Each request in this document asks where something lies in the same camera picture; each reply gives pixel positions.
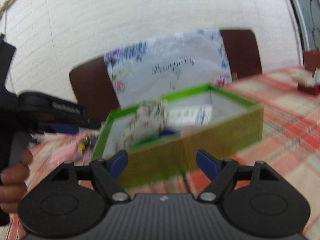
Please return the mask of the left hand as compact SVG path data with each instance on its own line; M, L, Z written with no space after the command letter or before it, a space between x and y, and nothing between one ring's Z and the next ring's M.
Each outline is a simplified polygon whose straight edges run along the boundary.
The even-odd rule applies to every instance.
M17 213L18 205L27 192L25 181L30 174L29 165L33 161L33 155L29 150L21 154L20 162L13 167L1 172L1 210L5 213Z

